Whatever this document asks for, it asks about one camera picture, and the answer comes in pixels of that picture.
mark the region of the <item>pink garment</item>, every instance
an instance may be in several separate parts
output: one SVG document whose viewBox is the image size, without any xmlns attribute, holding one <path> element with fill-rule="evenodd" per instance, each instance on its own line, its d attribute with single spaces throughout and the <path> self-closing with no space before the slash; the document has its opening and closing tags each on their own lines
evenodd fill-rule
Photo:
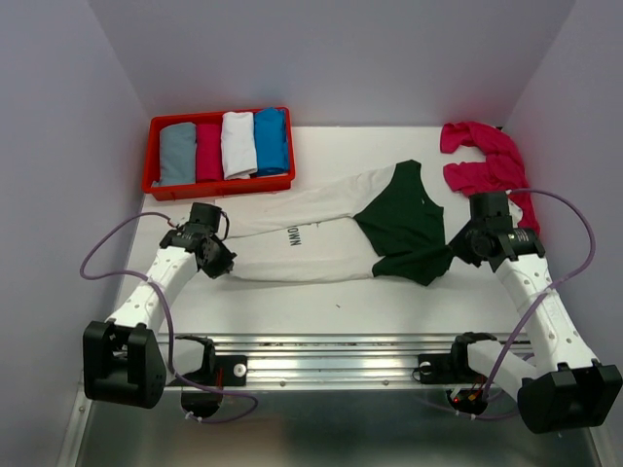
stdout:
<svg viewBox="0 0 623 467">
<path fill-rule="evenodd" d="M 444 166 L 444 178 L 453 192 L 460 190 L 469 197 L 475 193 L 530 186 L 517 146 L 499 129 L 476 122 L 445 124 L 441 129 L 441 152 L 451 154 L 460 145 L 477 147 L 485 154 L 485 161 Z M 519 227 L 534 229 L 539 234 L 530 194 L 511 195 L 510 198 L 524 211 Z"/>
<path fill-rule="evenodd" d="M 221 125 L 197 125 L 197 182 L 223 180 Z"/>
</svg>

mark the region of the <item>cable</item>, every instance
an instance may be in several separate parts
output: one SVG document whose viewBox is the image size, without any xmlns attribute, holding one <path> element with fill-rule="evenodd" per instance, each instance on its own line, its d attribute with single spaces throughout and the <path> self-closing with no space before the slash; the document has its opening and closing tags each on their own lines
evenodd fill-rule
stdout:
<svg viewBox="0 0 623 467">
<path fill-rule="evenodd" d="M 485 383 L 485 386 L 483 387 L 483 400 L 485 401 L 487 401 L 488 399 L 489 389 L 491 388 L 491 385 L 494 382 L 495 376 L 497 375 L 497 372 L 499 371 L 499 368 L 501 367 L 502 362 L 504 361 L 504 357 L 506 357 L 506 354 L 510 350 L 510 346 L 513 344 L 513 341 L 517 339 L 517 336 L 519 336 L 519 333 L 521 332 L 522 328 L 526 326 L 526 323 L 528 323 L 530 318 L 532 318 L 532 316 L 536 312 L 536 309 L 538 308 L 539 305 L 541 305 L 543 300 L 545 300 L 545 297 L 547 297 L 547 294 L 550 291 L 557 289 L 561 284 L 567 282 L 573 277 L 576 277 L 578 274 L 580 274 L 581 272 L 583 272 L 585 269 L 589 267 L 589 265 L 593 262 L 593 258 L 595 258 L 595 249 L 597 246 L 596 241 L 595 241 L 595 233 L 593 232 L 593 228 L 591 227 L 591 224 L 588 222 L 586 217 L 584 217 L 584 214 L 582 214 L 580 210 L 569 200 L 559 195 L 556 195 L 555 193 L 548 192 L 545 190 L 538 190 L 534 188 L 519 188 L 516 190 L 511 190 L 510 193 L 512 194 L 537 193 L 539 195 L 545 195 L 547 197 L 557 199 L 558 201 L 566 204 L 577 215 L 580 221 L 582 221 L 582 224 L 584 224 L 584 228 L 586 229 L 586 233 L 588 234 L 588 238 L 590 242 L 590 249 L 589 249 L 588 256 L 584 260 L 584 263 L 582 263 L 579 266 L 579 268 L 574 269 L 570 273 L 564 275 L 563 277 L 559 279 L 556 279 L 550 285 L 548 285 L 545 288 L 545 290 L 543 290 L 538 295 L 538 297 L 536 297 L 536 300 L 534 300 L 534 302 L 532 303 L 532 305 L 530 305 L 526 313 L 524 313 L 524 316 L 522 316 L 522 318 L 519 320 L 519 323 L 517 323 L 517 326 L 515 326 L 515 329 L 508 337 L 508 340 L 504 344 L 504 347 L 499 352 L 499 355 L 497 356 L 497 360 L 495 360 L 494 367 L 492 368 L 491 373 L 489 374 L 489 378 L 487 379 L 487 382 Z"/>
<path fill-rule="evenodd" d="M 473 384 L 471 385 L 471 387 L 469 388 L 469 392 L 470 392 L 470 393 L 474 391 L 474 389 L 476 388 L 476 385 L 477 385 L 478 383 L 480 383 L 480 388 L 478 388 L 478 389 L 481 389 L 481 388 L 483 387 L 483 385 L 485 384 L 485 377 L 483 377 L 482 375 L 480 375 L 480 376 L 478 376 L 478 377 L 476 378 L 476 380 L 474 381 L 474 383 L 473 383 Z"/>
<path fill-rule="evenodd" d="M 230 235 L 230 218 L 225 211 L 221 211 L 221 216 L 225 218 L 225 234 L 223 235 L 222 240 L 227 240 L 227 237 Z"/>
<path fill-rule="evenodd" d="M 95 254 L 95 252 L 104 244 L 106 243 L 106 241 L 108 241 L 108 239 L 113 236 L 114 234 L 116 234 L 122 227 L 124 227 L 125 225 L 129 224 L 130 222 L 143 217 L 143 216 L 158 216 L 158 217 L 162 217 L 163 219 L 165 219 L 169 224 L 171 222 L 170 218 L 161 213 L 161 212 L 153 212 L 153 211 L 149 211 L 149 212 L 142 212 L 140 214 L 137 214 L 135 216 L 132 216 L 128 219 L 126 219 L 125 221 L 123 221 L 121 224 L 119 224 L 117 227 L 115 227 L 112 231 L 110 231 L 107 235 L 104 236 L 104 238 L 102 238 L 97 244 L 96 246 L 87 254 L 87 256 L 85 257 L 84 261 L 82 262 L 82 264 L 80 265 L 80 276 L 83 279 L 86 280 L 98 280 L 98 279 L 103 279 L 106 277 L 112 277 L 112 276 L 116 276 L 116 275 L 129 275 L 132 277 L 137 277 L 140 280 L 143 280 L 145 282 L 147 282 L 152 289 L 154 289 L 154 292 L 156 292 L 156 295 L 158 295 L 158 298 L 160 299 L 160 302 L 162 304 L 163 307 L 163 312 L 165 313 L 165 321 L 166 321 L 166 327 L 168 329 L 168 355 L 167 355 L 167 363 L 166 366 L 168 367 L 168 370 L 170 372 L 173 373 L 173 375 L 178 378 L 180 381 L 182 381 L 183 383 L 195 387 L 197 389 L 200 389 L 201 391 L 205 391 L 205 392 L 211 392 L 213 394 L 220 394 L 222 396 L 231 396 L 231 397 L 240 397 L 243 399 L 249 399 L 250 401 L 252 401 L 253 405 L 247 409 L 246 411 L 239 413 L 237 415 L 233 415 L 227 418 L 222 418 L 222 419 L 217 419 L 217 420 L 209 420 L 207 418 L 201 418 L 201 417 L 197 417 L 194 416 L 192 413 L 187 413 L 186 411 L 184 411 L 184 413 L 186 414 L 186 416 L 188 418 L 191 418 L 194 421 L 197 421 L 199 423 L 206 423 L 206 424 L 216 424 L 216 423 L 227 423 L 230 421 L 235 421 L 235 420 L 239 420 L 241 418 L 243 418 L 244 416 L 249 415 L 250 413 L 252 413 L 253 411 L 255 411 L 255 409 L 257 409 L 258 405 L 260 404 L 260 402 L 258 401 L 258 399 L 253 396 L 252 394 L 248 394 L 248 393 L 244 393 L 244 392 L 235 392 L 235 391 L 224 391 L 221 389 L 216 389 L 213 387 L 209 387 L 209 386 L 204 386 L 202 384 L 198 384 L 194 381 L 191 381 L 187 378 L 185 378 L 184 376 L 180 375 L 177 373 L 177 371 L 175 370 L 175 366 L 173 364 L 173 346 L 175 345 L 175 332 L 173 330 L 173 318 L 171 316 L 171 311 L 170 311 L 170 307 L 168 305 L 168 302 L 166 301 L 166 297 L 165 297 L 165 293 L 163 292 L 163 289 L 155 282 L 152 282 L 151 279 L 144 273 L 142 272 L 138 272 L 136 270 L 129 270 L 129 269 L 119 269 L 119 270 L 113 270 L 110 272 L 105 272 L 104 274 L 87 274 L 85 272 L 85 268 L 87 267 L 87 264 L 89 263 L 89 261 L 91 260 L 92 256 Z M 227 224 L 228 224 L 228 228 L 227 230 L 229 230 L 229 219 L 227 219 Z"/>
<path fill-rule="evenodd" d="M 527 362 L 528 360 L 530 360 L 531 358 L 533 358 L 534 354 L 533 353 L 528 353 L 526 355 L 524 355 L 522 357 L 522 360 L 524 360 L 525 362 Z M 504 390 L 503 389 L 499 389 L 498 392 L 496 392 L 496 394 L 494 394 L 493 396 L 491 396 L 489 398 L 489 400 L 487 401 L 488 404 L 490 404 L 491 402 L 495 402 L 497 399 L 500 398 L 500 396 L 504 394 Z"/>
</svg>

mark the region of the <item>folded pink shirt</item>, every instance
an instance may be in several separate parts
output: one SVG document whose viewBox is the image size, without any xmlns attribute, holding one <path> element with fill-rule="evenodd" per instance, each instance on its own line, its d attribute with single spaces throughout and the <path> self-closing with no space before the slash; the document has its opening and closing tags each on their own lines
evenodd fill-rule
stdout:
<svg viewBox="0 0 623 467">
<path fill-rule="evenodd" d="M 220 124 L 197 125 L 196 169 L 198 182 L 223 180 Z"/>
</svg>

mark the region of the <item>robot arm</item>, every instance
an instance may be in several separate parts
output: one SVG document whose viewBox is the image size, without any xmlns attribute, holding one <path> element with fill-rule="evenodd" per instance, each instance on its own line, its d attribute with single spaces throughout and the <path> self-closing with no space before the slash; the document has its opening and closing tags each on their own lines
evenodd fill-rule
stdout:
<svg viewBox="0 0 623 467">
<path fill-rule="evenodd" d="M 470 210 L 471 220 L 450 246 L 468 264 L 479 267 L 482 261 L 489 262 L 523 317 L 551 284 L 545 251 L 534 231 L 513 228 L 505 192 L 472 196 Z M 495 383 L 517 401 L 530 430 L 544 433 L 602 424 L 623 380 L 616 366 L 602 365 L 580 337 L 555 290 L 548 291 L 525 330 L 535 365 L 509 352 Z M 501 350 L 491 335 L 466 333 L 457 338 L 445 366 L 437 365 L 437 370 L 433 366 L 421 376 L 422 382 L 443 378 L 439 374 L 448 369 L 455 381 L 465 382 L 476 374 L 487 377 Z M 482 400 L 456 395 L 450 402 L 463 411 L 477 411 L 473 413 L 486 407 Z"/>
<path fill-rule="evenodd" d="M 199 270 L 216 278 L 229 272 L 236 254 L 216 236 L 220 208 L 194 203 L 190 220 L 169 231 L 161 241 L 146 278 L 155 282 L 172 304 Z M 174 380 L 167 367 L 168 345 L 159 346 L 155 333 L 165 310 L 147 282 L 104 322 L 93 321 L 83 335 L 85 392 L 90 399 L 154 407 Z M 201 369 L 213 357 L 207 340 L 182 338 L 175 345 L 175 366 L 181 375 Z"/>
</svg>

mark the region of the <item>red tray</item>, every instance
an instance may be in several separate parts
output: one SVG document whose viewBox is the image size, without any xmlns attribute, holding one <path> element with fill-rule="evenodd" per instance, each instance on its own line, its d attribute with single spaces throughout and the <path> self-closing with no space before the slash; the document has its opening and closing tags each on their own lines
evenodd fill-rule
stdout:
<svg viewBox="0 0 623 467">
<path fill-rule="evenodd" d="M 292 127 L 290 111 L 285 107 L 275 107 L 285 111 L 285 131 L 288 138 L 290 170 L 282 175 L 270 177 L 248 178 L 246 180 L 224 180 L 222 182 L 201 182 L 193 185 L 171 185 L 168 187 L 152 187 L 160 180 L 160 130 L 165 126 L 192 122 L 193 124 L 221 124 L 226 112 L 209 112 L 206 114 L 165 115 L 155 117 L 149 127 L 147 140 L 147 157 L 143 169 L 142 189 L 150 193 L 158 201 L 187 198 L 223 197 L 244 193 L 277 192 L 287 190 L 296 175 L 294 168 L 294 150 L 292 148 Z M 236 112 L 253 112 L 263 109 L 236 110 Z"/>
</svg>

